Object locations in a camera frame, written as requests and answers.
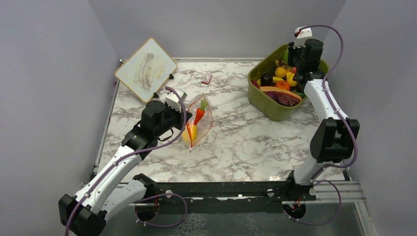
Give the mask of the yellow toy lemon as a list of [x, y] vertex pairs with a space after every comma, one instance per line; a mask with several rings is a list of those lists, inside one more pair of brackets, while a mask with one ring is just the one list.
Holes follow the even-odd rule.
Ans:
[[297, 80], [295, 77], [295, 73], [287, 72], [286, 73], [286, 81], [291, 87], [295, 87], [297, 85]]

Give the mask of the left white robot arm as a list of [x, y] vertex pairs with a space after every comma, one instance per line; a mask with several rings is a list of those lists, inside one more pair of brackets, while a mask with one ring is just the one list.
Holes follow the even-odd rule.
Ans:
[[155, 189], [147, 183], [132, 180], [124, 188], [118, 188], [118, 184], [151, 151], [176, 141], [180, 134], [159, 145], [160, 136], [168, 131], [175, 128], [183, 132], [191, 116], [181, 99], [148, 102], [140, 121], [126, 133], [106, 166], [74, 195], [65, 194], [59, 200], [60, 221], [65, 226], [64, 234], [98, 236], [107, 222], [130, 203], [135, 200], [152, 200]]

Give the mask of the yellow toy bell pepper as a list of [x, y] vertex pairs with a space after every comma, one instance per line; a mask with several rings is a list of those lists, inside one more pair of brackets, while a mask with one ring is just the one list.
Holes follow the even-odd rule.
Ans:
[[197, 139], [197, 127], [194, 124], [187, 124], [184, 132], [181, 135], [183, 142], [186, 145], [191, 145]]

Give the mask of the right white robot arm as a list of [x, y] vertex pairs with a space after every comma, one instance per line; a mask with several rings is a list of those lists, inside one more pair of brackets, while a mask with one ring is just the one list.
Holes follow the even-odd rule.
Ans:
[[310, 99], [319, 119], [319, 127], [310, 141], [310, 154], [286, 178], [284, 195], [290, 200], [308, 193], [313, 181], [327, 168], [342, 168], [340, 162], [355, 151], [359, 121], [350, 119], [338, 106], [328, 87], [327, 72], [319, 66], [323, 42], [307, 39], [288, 45], [288, 64], [296, 68], [297, 89]]

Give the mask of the clear zip top bag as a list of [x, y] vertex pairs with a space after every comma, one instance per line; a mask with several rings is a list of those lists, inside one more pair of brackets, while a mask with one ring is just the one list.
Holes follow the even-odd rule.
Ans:
[[204, 93], [202, 93], [201, 95], [198, 95], [195, 98], [193, 98], [191, 100], [191, 102], [188, 104], [188, 106], [186, 106], [187, 111], [192, 114], [192, 118], [186, 123], [186, 125], [187, 124], [194, 124], [196, 110], [200, 106], [201, 99], [206, 100], [207, 107], [205, 109], [205, 115], [199, 121], [199, 123], [196, 125], [196, 127], [197, 127], [197, 139], [196, 139], [196, 141], [194, 143], [192, 143], [191, 145], [187, 145], [189, 152], [192, 152], [193, 150], [197, 149], [199, 146], [201, 146], [205, 142], [205, 139], [207, 138], [207, 135], [210, 132], [212, 126], [213, 126], [212, 108], [211, 108], [211, 105], [210, 105], [210, 102], [209, 102], [209, 99], [208, 99], [207, 95], [204, 94]]

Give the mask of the orange toy carrot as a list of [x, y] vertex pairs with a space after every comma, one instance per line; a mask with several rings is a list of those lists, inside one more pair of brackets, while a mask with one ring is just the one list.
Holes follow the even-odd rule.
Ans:
[[199, 108], [196, 110], [195, 119], [194, 119], [194, 125], [197, 125], [199, 121], [203, 118], [205, 115], [205, 109], [207, 107], [207, 102], [205, 99], [201, 99], [201, 103]]

